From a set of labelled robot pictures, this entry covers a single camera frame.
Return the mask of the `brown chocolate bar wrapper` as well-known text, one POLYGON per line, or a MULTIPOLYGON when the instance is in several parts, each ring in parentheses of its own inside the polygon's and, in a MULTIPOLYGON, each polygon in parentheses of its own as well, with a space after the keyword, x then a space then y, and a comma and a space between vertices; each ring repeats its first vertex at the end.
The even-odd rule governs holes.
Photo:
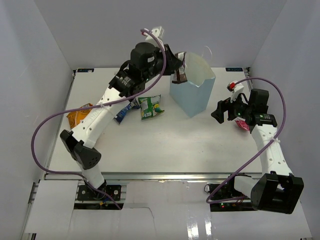
POLYGON ((176 85, 186 83, 188 81, 186 73, 185 73, 186 52, 178 52, 175 54, 175 57, 177 57, 180 61, 182 61, 182 65, 171 76, 171 82, 176 85))

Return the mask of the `red snack packet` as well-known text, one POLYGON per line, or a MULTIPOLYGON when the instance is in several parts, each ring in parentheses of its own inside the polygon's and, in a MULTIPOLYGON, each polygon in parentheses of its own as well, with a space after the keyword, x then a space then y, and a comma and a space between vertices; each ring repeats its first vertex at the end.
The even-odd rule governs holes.
POLYGON ((240 119, 240 118, 237 118, 237 119, 235 120, 235 123, 236 123, 236 125, 237 125, 240 129, 242 129, 242 130, 245 130, 245 131, 249 131, 249 130, 250 130, 250 128, 249 128, 249 126, 247 125, 247 123, 246 123, 244 120, 240 119))

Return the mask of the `green snack bag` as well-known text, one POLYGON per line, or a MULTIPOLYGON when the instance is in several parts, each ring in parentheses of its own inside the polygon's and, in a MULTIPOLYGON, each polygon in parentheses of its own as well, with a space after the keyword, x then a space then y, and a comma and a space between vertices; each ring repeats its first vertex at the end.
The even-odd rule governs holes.
POLYGON ((142 120, 150 119, 164 112, 160 107, 161 95, 139 97, 140 115, 142 120))

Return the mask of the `blue kettle chips bag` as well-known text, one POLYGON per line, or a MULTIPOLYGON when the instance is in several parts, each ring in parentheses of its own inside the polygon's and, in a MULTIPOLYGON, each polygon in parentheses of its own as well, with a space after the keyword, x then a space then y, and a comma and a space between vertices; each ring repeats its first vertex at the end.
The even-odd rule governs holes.
POLYGON ((114 117, 114 120, 118 123, 121 124, 125 116, 130 110, 138 110, 140 109, 140 105, 137 101, 136 98, 134 98, 126 107, 124 107, 120 112, 116 114, 114 117))

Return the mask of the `orange kettle chips bag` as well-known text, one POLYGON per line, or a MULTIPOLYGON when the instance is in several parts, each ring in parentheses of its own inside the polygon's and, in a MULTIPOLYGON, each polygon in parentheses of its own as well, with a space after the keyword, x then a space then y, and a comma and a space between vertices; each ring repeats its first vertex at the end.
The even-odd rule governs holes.
POLYGON ((77 125, 81 123, 81 121, 84 120, 84 118, 90 113, 91 109, 85 109, 85 110, 77 110, 72 111, 66 115, 66 118, 69 123, 69 127, 72 130, 77 125))

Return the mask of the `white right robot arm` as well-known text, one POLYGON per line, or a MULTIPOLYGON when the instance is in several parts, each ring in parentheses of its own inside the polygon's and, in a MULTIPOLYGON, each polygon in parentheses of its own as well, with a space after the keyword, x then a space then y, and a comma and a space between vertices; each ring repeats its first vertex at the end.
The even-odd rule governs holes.
POLYGON ((275 116, 268 114, 269 92, 253 89, 249 99, 229 97, 217 103, 217 109, 212 117, 218 123, 224 122, 224 113, 228 120, 243 118, 249 127, 250 134, 255 141, 258 157, 261 163, 261 177, 258 180, 244 174, 237 173, 231 180, 224 183, 223 201, 238 200, 242 197, 250 199, 254 210, 291 214, 304 188, 301 177, 294 176, 283 155, 275 116))

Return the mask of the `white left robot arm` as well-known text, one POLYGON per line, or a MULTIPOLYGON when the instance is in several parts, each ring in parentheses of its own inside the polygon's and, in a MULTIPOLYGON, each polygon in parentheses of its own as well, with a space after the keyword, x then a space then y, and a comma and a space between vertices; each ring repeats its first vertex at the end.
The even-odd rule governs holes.
POLYGON ((132 97, 145 89, 146 82, 156 76, 174 74, 182 65, 182 60, 172 53, 167 44, 160 48, 148 42, 138 43, 129 60, 121 65, 109 82, 97 105, 72 130, 60 133, 60 139, 80 167, 89 187, 88 193, 94 199, 103 198, 107 186, 98 164, 102 155, 95 149, 98 138, 116 114, 132 101, 132 97))

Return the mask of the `light blue paper bag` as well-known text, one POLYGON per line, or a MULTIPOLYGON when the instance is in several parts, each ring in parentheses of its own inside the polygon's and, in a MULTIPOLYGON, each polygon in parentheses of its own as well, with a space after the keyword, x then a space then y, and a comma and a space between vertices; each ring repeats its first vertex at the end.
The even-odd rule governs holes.
POLYGON ((169 94, 185 114, 192 118, 206 110, 216 75, 207 61, 193 52, 186 52, 185 65, 187 82, 173 84, 172 74, 169 94))

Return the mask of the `white cardboard front cover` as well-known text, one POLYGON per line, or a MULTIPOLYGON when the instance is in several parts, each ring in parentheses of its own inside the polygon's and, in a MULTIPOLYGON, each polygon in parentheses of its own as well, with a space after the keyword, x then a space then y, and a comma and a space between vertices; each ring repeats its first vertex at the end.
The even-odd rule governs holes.
POLYGON ((212 212, 202 183, 130 182, 121 210, 74 209, 76 183, 40 182, 25 232, 38 240, 299 240, 311 232, 292 214, 212 212))

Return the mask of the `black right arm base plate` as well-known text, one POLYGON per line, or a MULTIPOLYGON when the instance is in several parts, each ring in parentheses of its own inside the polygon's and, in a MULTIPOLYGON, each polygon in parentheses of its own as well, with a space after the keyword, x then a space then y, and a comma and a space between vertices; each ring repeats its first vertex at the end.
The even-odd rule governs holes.
MULTIPOLYGON (((223 186, 221 189, 215 193, 210 200, 218 201, 222 199, 237 198, 242 197, 241 192, 230 190, 229 187, 223 186)), ((213 212, 251 212, 255 211, 252 207, 251 201, 249 198, 244 199, 234 199, 230 201, 222 201, 219 203, 214 203, 210 205, 210 211, 213 212)))

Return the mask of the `aluminium table rail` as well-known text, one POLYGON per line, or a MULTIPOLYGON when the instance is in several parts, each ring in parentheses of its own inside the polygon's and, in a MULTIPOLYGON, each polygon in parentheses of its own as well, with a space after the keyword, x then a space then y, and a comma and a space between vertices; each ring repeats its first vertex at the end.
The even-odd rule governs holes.
MULTIPOLYGON (((261 172, 244 172, 257 180, 262 176, 261 172)), ((178 173, 178 172, 102 172, 107 182, 131 182, 131 181, 186 181, 186 182, 222 182, 228 178, 231 172, 203 172, 203 173, 178 173)), ((46 173, 45 180, 80 180, 73 174, 46 173)))

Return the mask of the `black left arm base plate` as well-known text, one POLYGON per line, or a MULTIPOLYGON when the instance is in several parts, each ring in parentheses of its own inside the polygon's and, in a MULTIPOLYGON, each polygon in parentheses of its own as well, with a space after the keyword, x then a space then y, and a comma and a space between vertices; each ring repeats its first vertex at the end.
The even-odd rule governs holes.
MULTIPOLYGON (((121 199, 121 185, 107 185, 101 192, 107 193, 113 200, 119 201, 121 199)), ((96 190, 92 190, 89 186, 83 184, 78 187, 77 197, 78 201, 111 201, 109 197, 96 190)))

